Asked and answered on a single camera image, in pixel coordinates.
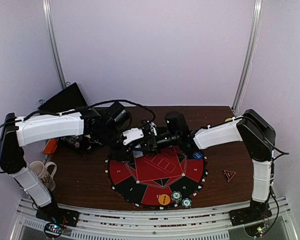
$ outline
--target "blue chip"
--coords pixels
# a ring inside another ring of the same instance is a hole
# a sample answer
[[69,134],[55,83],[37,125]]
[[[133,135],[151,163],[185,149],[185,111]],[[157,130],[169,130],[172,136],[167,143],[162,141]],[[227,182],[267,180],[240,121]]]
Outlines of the blue chip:
[[195,159],[199,160],[199,159],[202,159],[204,157],[204,155],[201,152],[196,151],[196,152],[193,153],[193,157]]

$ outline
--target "coffee mug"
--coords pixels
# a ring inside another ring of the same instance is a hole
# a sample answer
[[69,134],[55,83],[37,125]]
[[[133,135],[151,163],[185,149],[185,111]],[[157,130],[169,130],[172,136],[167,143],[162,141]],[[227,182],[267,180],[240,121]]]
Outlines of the coffee mug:
[[[50,165],[54,166],[51,174],[49,174],[47,170]],[[53,191],[56,188],[53,177],[56,174],[57,165],[53,161],[47,162],[45,165],[41,161],[34,161],[30,163],[30,168],[34,171],[43,185],[50,189],[50,191]]]

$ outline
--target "wooden table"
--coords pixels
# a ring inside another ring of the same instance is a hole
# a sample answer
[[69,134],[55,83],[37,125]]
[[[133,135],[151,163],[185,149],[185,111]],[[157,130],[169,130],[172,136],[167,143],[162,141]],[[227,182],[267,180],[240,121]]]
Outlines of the wooden table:
[[[132,126],[140,125],[143,118],[150,119],[149,113],[137,107],[127,108],[133,115]],[[215,125],[232,117],[227,106],[158,106],[155,123],[165,126],[164,115],[178,111],[185,115],[189,128]],[[126,202],[112,190],[105,173],[107,147],[94,150],[87,157],[59,146],[52,160],[57,164],[53,191],[58,203],[109,210],[145,210]],[[192,207],[210,207],[250,200],[253,191],[253,164],[242,142],[231,142],[213,146],[204,151],[207,157],[209,175],[203,188],[193,198]],[[236,172],[228,183],[223,170]]]

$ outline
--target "white wall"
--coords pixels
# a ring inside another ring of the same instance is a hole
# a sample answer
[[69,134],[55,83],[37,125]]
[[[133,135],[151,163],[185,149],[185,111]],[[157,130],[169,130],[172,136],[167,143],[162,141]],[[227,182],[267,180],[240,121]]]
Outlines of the white wall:
[[254,0],[51,1],[65,79],[91,104],[230,106]]
[[300,0],[266,0],[252,72],[240,107],[253,108],[276,130],[275,189],[287,196],[300,230]]
[[[0,124],[7,113],[24,116],[60,89],[42,2],[0,0]],[[0,174],[0,240],[8,238],[20,199],[16,182]]]

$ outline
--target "red and black mat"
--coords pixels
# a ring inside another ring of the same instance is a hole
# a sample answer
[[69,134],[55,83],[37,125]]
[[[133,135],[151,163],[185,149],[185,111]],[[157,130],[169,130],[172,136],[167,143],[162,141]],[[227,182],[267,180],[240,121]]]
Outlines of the red and black mat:
[[178,206],[173,202],[161,206],[158,198],[162,194],[171,196],[172,192],[179,191],[182,198],[194,197],[203,187],[204,177],[208,175],[206,166],[205,157],[194,159],[176,146],[163,149],[160,154],[139,157],[133,161],[109,161],[107,172],[112,189],[126,201],[158,209]]

